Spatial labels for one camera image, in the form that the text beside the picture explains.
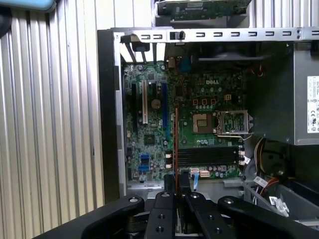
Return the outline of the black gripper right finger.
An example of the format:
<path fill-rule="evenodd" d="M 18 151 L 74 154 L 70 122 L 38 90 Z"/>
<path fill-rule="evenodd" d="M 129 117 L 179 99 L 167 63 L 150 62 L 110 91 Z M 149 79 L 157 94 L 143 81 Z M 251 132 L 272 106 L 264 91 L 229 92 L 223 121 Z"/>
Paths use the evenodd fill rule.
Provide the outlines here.
<path fill-rule="evenodd" d="M 317 239 L 319 232 L 242 199 L 225 196 L 215 204 L 193 192 L 185 173 L 179 191 L 205 239 Z"/>

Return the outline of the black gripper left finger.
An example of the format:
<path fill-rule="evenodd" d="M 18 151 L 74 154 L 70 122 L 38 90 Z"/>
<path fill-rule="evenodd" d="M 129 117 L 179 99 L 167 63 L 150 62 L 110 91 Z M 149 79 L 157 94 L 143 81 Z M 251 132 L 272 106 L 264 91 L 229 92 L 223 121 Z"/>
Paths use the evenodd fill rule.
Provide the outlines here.
<path fill-rule="evenodd" d="M 39 239 L 172 239 L 175 235 L 173 191 L 157 193 L 153 206 L 129 195 L 38 235 Z"/>

